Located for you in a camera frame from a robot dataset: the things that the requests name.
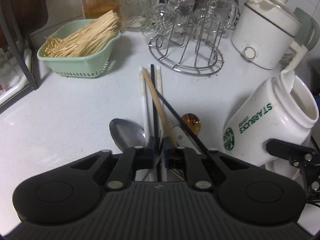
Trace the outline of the white ceramic soup spoon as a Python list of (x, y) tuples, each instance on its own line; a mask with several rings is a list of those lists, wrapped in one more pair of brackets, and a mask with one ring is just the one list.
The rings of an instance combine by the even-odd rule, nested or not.
[(197, 154), (201, 154), (201, 152), (198, 150), (198, 148), (191, 142), (187, 134), (183, 131), (183, 129), (180, 128), (180, 126), (175, 126), (171, 129), (172, 134), (178, 144), (178, 146), (191, 148), (193, 149)]

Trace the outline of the stainless steel spoon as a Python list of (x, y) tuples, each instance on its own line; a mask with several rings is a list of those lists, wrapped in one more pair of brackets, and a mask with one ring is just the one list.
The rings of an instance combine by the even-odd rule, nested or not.
[(134, 146), (146, 146), (144, 129), (135, 122), (113, 119), (109, 123), (109, 129), (114, 143), (121, 151)]

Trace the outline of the black chopstick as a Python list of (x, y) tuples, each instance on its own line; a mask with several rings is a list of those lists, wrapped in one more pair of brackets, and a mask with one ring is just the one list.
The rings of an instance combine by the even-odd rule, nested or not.
[(173, 116), (178, 120), (180, 125), (189, 133), (193, 141), (195, 141), (196, 145), (200, 148), (202, 154), (208, 154), (208, 148), (202, 143), (202, 141), (197, 137), (197, 135), (188, 127), (188, 125), (183, 121), (183, 119), (178, 115), (178, 113), (171, 107), (170, 103), (163, 97), (163, 95), (156, 90), (158, 97), (162, 100), (162, 102), (166, 105), (168, 110), (173, 114)]
[[(156, 76), (155, 76), (155, 66), (151, 64), (151, 81), (154, 87), (156, 87)], [(158, 114), (157, 109), (154, 103), (154, 100), (152, 101), (152, 110), (153, 110), (153, 131), (154, 131), (154, 137), (156, 139), (156, 157), (159, 156), (159, 127), (158, 127)]]

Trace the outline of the brown wooden spoon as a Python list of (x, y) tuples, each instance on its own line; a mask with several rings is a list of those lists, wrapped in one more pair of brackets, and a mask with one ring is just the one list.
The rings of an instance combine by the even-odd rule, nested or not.
[(193, 113), (186, 113), (182, 115), (182, 120), (188, 125), (195, 135), (198, 135), (201, 129), (200, 119)]

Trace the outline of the white Starbucks ceramic jar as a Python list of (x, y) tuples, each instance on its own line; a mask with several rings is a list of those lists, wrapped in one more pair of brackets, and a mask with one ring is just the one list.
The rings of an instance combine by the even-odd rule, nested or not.
[(303, 144), (319, 119), (319, 110), (306, 84), (292, 70), (265, 80), (228, 120), (223, 133), (227, 155), (297, 179), (300, 172), (288, 161), (270, 155), (266, 143), (278, 139)]

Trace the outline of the wooden chopstick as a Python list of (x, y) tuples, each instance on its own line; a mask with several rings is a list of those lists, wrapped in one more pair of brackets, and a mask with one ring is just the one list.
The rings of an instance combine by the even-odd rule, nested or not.
[(153, 99), (153, 103), (155, 104), (155, 107), (156, 107), (157, 112), (159, 114), (159, 117), (161, 119), (161, 122), (162, 122), (162, 125), (164, 128), (164, 133), (167, 137), (170, 138), (172, 145), (174, 147), (177, 147), (178, 145), (177, 145), (175, 138), (172, 134), (171, 127), (170, 127), (169, 121), (168, 121), (168, 117), (167, 117), (167, 115), (164, 111), (164, 108), (160, 102), (159, 96), (157, 95), (157, 90), (155, 89), (155, 87), (152, 83), (151, 76), (150, 76), (149, 72), (147, 71), (147, 69), (145, 69), (145, 68), (143, 68), (142, 74), (143, 74), (143, 77), (148, 85), (150, 94)]

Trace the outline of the green plastic basket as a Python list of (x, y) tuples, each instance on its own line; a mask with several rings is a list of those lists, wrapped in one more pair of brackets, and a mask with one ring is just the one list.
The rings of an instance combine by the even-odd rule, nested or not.
[[(93, 20), (95, 19), (69, 22), (49, 37), (65, 38)], [(93, 55), (83, 57), (45, 57), (45, 41), (37, 52), (37, 58), (44, 62), (53, 72), (61, 76), (83, 78), (97, 77), (104, 70), (114, 48), (115, 42), (121, 36), (119, 27), (116, 36), (112, 38), (101, 51)]]

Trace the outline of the bundle of dry noodles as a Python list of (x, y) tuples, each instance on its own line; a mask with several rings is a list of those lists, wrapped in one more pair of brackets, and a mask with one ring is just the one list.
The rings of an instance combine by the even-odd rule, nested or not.
[(83, 57), (101, 51), (116, 36), (119, 17), (113, 10), (86, 24), (65, 38), (48, 37), (45, 57)]

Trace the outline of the white electric cooking pot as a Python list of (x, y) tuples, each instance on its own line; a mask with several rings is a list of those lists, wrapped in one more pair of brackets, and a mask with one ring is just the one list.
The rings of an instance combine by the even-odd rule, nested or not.
[(246, 0), (232, 45), (247, 60), (274, 69), (294, 70), (319, 41), (319, 24), (304, 10), (291, 11), (288, 0)]

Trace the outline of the tall textured glass pitcher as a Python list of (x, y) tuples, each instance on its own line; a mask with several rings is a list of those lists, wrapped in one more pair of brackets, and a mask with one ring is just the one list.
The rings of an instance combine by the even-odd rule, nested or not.
[(122, 0), (122, 24), (126, 29), (140, 28), (156, 0)]

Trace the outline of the wooden cutting board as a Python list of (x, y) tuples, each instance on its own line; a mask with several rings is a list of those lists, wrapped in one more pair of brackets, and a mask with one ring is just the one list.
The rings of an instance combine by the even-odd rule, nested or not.
[(44, 27), (48, 21), (46, 0), (11, 0), (19, 29), (23, 35)]

